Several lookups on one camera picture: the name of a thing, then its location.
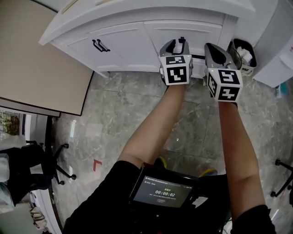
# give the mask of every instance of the fiducial marker cube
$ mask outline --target fiducial marker cube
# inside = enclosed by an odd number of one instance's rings
[[[161,62],[160,73],[166,85],[189,84],[192,74],[192,56],[175,55],[159,57]]]
[[[239,70],[206,70],[207,86],[216,101],[237,102],[243,88],[242,75]]]

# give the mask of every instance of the black drawer handle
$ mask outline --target black drawer handle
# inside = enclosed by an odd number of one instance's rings
[[[98,42],[98,45],[102,48],[103,51],[105,52],[108,52],[110,51],[108,48],[105,48],[102,43],[101,43],[101,40],[100,39],[97,39],[97,42]]]
[[[101,50],[101,49],[96,45],[96,40],[92,40],[92,42],[93,42],[93,46],[94,46],[95,48],[97,48],[100,52],[103,52],[103,50]]]

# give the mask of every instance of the forearm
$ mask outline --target forearm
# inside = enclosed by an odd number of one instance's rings
[[[181,109],[186,86],[170,86],[157,106],[126,143],[118,160],[130,161],[137,167],[153,164],[165,144]]]
[[[265,204],[257,158],[237,107],[220,102],[220,122],[233,220]]]
[[[237,107],[219,102],[219,111],[226,170],[233,174],[231,179],[238,181],[258,175],[257,158]]]

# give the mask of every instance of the red tape mark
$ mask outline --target red tape mark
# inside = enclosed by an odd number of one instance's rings
[[[96,166],[97,164],[101,164],[102,165],[102,162],[98,161],[98,160],[93,160],[93,171],[96,171]]]

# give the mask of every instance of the chair wheel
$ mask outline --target chair wheel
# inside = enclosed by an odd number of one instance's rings
[[[271,197],[275,197],[276,196],[276,193],[273,191],[271,192]]]
[[[276,165],[276,166],[279,166],[279,165],[280,165],[280,162],[281,162],[281,161],[280,161],[279,159],[277,159],[277,160],[275,161],[275,165]]]

